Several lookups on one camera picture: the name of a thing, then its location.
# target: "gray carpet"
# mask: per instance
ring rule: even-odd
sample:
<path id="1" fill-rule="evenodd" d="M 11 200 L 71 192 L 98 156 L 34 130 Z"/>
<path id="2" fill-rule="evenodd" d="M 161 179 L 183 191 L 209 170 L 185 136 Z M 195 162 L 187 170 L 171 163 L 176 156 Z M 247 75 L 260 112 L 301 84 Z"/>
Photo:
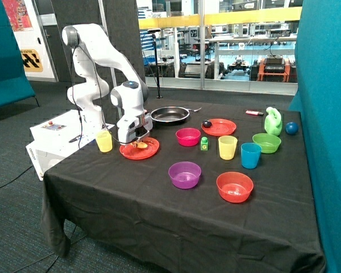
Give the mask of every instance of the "gray carpet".
<path id="1" fill-rule="evenodd" d="M 31 165 L 25 146 L 32 141 L 29 128 L 74 106 L 66 98 L 66 83 L 31 83 L 41 107 L 34 98 L 0 108 L 0 186 L 19 176 Z M 149 99 L 155 100 L 157 91 L 151 89 Z M 211 102 L 244 106 L 245 109 L 265 109 L 274 106 L 287 109 L 292 97 L 211 92 L 200 90 L 162 89 L 164 98 L 173 100 Z M 110 100 L 103 100 L 106 121 L 116 120 L 117 110 Z M 40 229 L 41 187 L 33 168 L 0 189 L 0 272 L 14 272 L 47 255 L 51 250 L 46 245 Z M 70 236 L 74 225 L 65 223 Z M 77 228 L 72 242 L 85 233 Z M 19 272 L 45 272 L 55 255 L 26 267 Z M 143 263 L 122 251 L 88 237 L 72 246 L 66 259 L 58 259 L 50 272 L 167 272 L 149 263 Z"/>

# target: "teal partition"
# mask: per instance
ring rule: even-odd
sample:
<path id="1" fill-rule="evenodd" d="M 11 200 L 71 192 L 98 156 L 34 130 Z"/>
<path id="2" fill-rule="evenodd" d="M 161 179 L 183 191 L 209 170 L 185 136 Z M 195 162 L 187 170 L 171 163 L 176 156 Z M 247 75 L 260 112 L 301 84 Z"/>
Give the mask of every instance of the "teal partition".
<path id="1" fill-rule="evenodd" d="M 0 0 L 0 106 L 34 97 L 9 19 Z"/>
<path id="2" fill-rule="evenodd" d="M 327 272 L 341 273 L 341 0 L 305 0 L 296 45 L 298 92 Z"/>

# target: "white box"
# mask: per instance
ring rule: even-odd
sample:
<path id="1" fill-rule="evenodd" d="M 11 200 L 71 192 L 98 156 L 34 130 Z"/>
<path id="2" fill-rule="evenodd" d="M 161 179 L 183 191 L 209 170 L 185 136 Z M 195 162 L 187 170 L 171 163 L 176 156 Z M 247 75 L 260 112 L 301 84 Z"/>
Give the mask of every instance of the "white box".
<path id="1" fill-rule="evenodd" d="M 76 110 L 70 110 L 53 119 L 30 128 L 34 141 L 26 146 L 39 180 L 45 171 L 78 151 L 78 141 L 70 140 L 81 135 L 81 124 Z M 95 139 L 98 130 L 83 131 L 80 148 Z"/>

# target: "yellow railing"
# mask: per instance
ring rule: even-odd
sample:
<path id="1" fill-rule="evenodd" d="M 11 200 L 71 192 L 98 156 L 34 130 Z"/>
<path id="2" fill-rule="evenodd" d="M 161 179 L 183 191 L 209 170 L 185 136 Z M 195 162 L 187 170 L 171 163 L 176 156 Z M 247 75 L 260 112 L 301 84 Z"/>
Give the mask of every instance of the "yellow railing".
<path id="1" fill-rule="evenodd" d="M 299 20 L 302 7 L 206 14 L 205 25 L 259 23 Z M 199 15 L 139 19 L 139 29 L 199 26 Z"/>

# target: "cup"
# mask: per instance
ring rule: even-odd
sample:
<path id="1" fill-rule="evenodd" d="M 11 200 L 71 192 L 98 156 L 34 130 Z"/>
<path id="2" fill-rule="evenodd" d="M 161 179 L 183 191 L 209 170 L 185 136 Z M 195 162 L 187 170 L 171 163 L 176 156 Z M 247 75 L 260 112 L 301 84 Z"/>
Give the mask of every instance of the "cup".
<path id="1" fill-rule="evenodd" d="M 101 152 L 109 152 L 113 149 L 113 140 L 107 130 L 96 134 L 96 142 Z"/>
<path id="2" fill-rule="evenodd" d="M 223 135 L 218 138 L 218 148 L 220 157 L 224 160 L 231 160 L 234 158 L 236 145 L 238 139 L 234 136 Z"/>
<path id="3" fill-rule="evenodd" d="M 261 147 L 256 143 L 241 145 L 241 165 L 246 169 L 254 169 L 260 158 Z"/>

